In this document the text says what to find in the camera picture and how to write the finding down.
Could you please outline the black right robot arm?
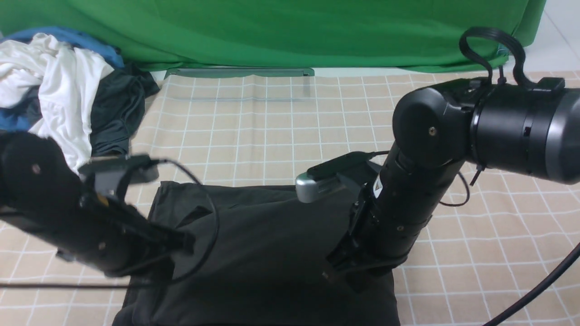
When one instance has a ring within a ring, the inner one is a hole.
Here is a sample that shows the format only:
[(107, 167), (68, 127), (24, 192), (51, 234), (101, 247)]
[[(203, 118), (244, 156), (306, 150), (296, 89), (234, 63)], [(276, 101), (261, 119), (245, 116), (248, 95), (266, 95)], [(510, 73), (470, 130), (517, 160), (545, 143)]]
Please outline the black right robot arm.
[(372, 153), (332, 159), (328, 172), (360, 185), (349, 230), (328, 255), (335, 276), (379, 276), (408, 258), (466, 162), (559, 184), (579, 182), (579, 89), (545, 77), (489, 84), (480, 78), (422, 87), (393, 115), (394, 143), (379, 171)]

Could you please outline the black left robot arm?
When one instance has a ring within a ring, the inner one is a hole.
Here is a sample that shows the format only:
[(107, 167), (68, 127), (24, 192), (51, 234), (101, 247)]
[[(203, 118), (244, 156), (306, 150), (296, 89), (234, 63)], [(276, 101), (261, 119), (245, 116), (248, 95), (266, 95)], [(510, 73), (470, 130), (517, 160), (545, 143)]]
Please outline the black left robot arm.
[(4, 220), (108, 277), (147, 272), (194, 253), (194, 235), (154, 224), (125, 202), (131, 184), (158, 178), (159, 163), (147, 154), (107, 157), (75, 173), (55, 140), (2, 133), (1, 205), (13, 209)]

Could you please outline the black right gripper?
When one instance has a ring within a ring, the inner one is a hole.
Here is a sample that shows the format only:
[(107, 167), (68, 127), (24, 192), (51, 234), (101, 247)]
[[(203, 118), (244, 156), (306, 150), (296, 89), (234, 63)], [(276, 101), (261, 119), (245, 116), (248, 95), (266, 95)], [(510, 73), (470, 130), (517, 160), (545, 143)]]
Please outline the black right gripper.
[(354, 290), (364, 290), (379, 276), (391, 272), (408, 256), (408, 233), (404, 225), (383, 215), (372, 200), (352, 206), (349, 226), (327, 255), (324, 276), (344, 280)]

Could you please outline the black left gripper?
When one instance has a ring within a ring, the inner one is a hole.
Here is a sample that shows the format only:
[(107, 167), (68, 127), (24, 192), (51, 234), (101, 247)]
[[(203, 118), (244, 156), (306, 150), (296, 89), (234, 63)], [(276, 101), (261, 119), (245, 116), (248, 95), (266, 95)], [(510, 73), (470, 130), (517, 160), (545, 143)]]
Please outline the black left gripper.
[(130, 204), (84, 195), (82, 211), (92, 219), (82, 262), (108, 277), (138, 275), (173, 254), (194, 254), (194, 235), (155, 224)]

